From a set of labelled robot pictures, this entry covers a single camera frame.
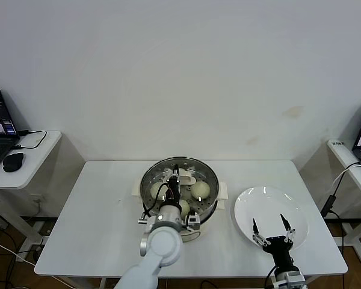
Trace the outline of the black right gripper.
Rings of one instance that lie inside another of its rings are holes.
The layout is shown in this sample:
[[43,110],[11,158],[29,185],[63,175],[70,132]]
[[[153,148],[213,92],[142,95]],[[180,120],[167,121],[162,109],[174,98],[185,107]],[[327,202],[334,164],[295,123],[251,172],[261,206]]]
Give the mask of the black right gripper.
[[277,270],[295,270],[292,258],[289,254],[293,246],[293,240],[295,237],[295,228],[292,228],[289,221],[280,214],[282,223],[286,229],[286,235],[280,235],[275,237],[263,237],[258,230],[255,219],[253,219],[253,241],[266,253],[272,255],[274,264]]

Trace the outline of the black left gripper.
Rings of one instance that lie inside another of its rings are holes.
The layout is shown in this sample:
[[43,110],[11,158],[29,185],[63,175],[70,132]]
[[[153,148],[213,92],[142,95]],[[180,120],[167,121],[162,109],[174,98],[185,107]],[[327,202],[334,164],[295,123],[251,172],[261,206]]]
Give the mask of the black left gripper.
[[173,174],[167,180],[168,190],[166,192],[166,204],[174,205],[176,207],[180,207],[179,201],[181,198],[180,193],[180,180],[179,178],[179,166],[177,164],[174,165]]

